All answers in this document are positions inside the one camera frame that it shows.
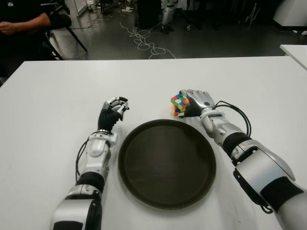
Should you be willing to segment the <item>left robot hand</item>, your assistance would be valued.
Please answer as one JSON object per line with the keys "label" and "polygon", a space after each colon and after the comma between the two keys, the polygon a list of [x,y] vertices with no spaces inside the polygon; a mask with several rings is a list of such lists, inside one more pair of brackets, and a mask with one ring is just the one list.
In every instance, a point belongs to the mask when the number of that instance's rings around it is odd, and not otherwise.
{"label": "left robot hand", "polygon": [[129,110],[128,99],[115,96],[104,102],[100,111],[97,129],[111,132],[119,120],[123,120],[124,113]]}

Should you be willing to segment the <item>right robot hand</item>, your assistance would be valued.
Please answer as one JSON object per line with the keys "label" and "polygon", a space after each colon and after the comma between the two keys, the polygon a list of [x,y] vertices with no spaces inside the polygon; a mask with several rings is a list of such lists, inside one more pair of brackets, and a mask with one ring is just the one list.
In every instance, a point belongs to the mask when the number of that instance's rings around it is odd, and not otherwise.
{"label": "right robot hand", "polygon": [[207,92],[189,89],[180,90],[179,93],[186,96],[190,105],[184,112],[179,113],[178,117],[199,117],[203,111],[212,110],[215,107],[213,99]]}

